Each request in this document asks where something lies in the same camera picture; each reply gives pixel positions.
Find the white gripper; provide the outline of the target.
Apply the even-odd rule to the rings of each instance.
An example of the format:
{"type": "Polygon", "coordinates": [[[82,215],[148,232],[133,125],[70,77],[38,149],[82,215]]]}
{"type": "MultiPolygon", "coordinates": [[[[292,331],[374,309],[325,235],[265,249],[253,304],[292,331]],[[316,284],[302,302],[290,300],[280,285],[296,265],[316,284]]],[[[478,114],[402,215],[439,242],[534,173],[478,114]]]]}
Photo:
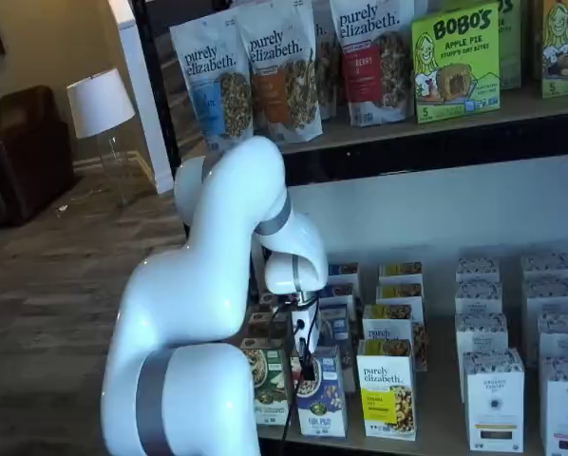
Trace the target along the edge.
{"type": "Polygon", "coordinates": [[[319,308],[307,305],[292,311],[294,345],[299,354],[301,377],[314,380],[312,353],[317,347],[320,332],[319,308]]]}

